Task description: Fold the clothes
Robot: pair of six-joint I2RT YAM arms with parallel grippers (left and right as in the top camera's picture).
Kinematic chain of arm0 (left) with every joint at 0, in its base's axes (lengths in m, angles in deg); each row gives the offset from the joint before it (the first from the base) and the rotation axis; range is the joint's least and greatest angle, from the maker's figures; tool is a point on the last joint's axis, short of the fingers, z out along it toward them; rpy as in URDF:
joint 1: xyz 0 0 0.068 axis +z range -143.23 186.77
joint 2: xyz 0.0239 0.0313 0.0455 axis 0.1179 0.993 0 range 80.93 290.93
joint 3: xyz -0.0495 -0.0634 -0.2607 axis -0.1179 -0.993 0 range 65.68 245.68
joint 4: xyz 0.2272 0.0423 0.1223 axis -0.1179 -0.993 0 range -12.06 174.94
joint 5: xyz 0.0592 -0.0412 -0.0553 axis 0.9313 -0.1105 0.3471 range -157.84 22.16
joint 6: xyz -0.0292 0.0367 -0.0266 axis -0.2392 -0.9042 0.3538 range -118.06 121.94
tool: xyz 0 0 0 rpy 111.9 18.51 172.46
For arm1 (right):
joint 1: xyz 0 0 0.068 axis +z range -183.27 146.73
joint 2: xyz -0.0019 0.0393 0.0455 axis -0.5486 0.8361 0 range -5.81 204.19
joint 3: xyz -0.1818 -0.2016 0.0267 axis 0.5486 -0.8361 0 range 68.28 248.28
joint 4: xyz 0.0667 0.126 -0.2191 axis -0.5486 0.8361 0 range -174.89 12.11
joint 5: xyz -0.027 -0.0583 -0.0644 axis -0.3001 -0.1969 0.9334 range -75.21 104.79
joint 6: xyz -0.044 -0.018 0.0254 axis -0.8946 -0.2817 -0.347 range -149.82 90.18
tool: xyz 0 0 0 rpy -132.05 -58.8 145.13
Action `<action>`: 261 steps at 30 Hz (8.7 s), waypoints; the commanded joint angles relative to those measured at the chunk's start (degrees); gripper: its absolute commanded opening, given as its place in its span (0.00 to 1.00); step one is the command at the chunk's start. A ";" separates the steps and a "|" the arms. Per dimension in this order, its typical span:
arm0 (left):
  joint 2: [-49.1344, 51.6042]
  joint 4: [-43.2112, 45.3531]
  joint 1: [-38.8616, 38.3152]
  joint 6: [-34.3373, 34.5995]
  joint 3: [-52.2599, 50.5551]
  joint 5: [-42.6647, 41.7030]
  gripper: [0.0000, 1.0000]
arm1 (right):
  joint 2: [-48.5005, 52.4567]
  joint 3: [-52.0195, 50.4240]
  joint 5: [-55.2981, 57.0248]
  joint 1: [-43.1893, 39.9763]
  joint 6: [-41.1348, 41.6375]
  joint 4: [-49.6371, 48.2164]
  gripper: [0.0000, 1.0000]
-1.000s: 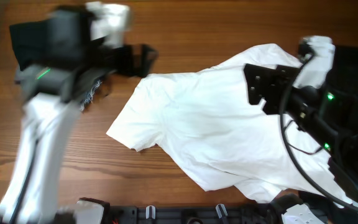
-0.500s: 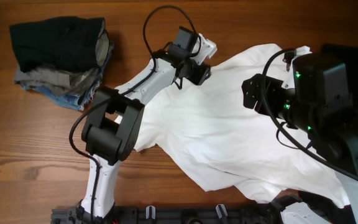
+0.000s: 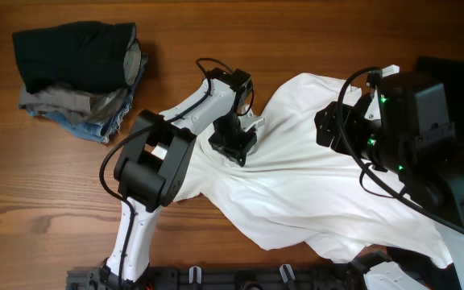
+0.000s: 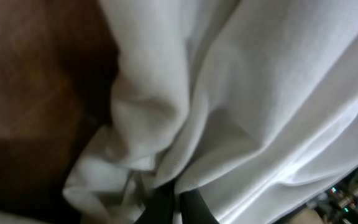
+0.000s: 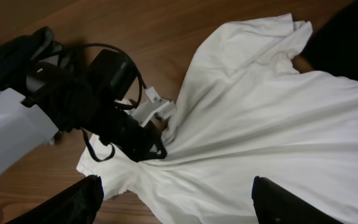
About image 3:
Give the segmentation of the white t-shirt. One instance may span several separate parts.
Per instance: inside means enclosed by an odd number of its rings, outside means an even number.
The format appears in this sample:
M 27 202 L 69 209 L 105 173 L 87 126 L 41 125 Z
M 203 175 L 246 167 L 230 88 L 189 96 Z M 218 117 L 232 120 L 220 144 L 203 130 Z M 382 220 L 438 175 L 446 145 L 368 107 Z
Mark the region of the white t-shirt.
M 361 94 L 341 79 L 293 77 L 265 107 L 244 166 L 211 148 L 212 127 L 197 137 L 177 199 L 206 196 L 265 250 L 305 242 L 341 263 L 371 245 L 397 247 L 454 265 L 464 288 L 464 235 L 390 198 L 350 156 L 317 144 L 315 114 L 339 95 L 352 105 Z

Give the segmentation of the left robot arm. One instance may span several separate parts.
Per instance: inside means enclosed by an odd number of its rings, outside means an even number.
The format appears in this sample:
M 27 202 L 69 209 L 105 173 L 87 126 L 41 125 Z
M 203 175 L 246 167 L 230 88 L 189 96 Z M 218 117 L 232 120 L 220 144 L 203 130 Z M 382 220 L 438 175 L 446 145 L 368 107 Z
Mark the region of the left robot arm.
M 221 68 L 204 75 L 198 90 L 178 106 L 161 114 L 143 110 L 114 148 L 120 154 L 114 179 L 122 213 L 112 254 L 99 269 L 108 289 L 145 286 L 156 223 L 184 183 L 200 133 L 213 127 L 212 149 L 239 166 L 257 141 L 261 119 L 241 111 L 254 93 L 251 75 Z

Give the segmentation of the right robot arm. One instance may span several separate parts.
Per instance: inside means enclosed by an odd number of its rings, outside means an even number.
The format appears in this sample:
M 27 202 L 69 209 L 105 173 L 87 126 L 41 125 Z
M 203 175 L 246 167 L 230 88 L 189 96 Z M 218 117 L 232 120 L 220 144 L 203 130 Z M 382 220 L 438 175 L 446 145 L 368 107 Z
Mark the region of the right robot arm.
M 464 289 L 464 143 L 444 85 L 363 68 L 314 117 L 316 142 L 350 156 L 388 197 L 433 221 Z

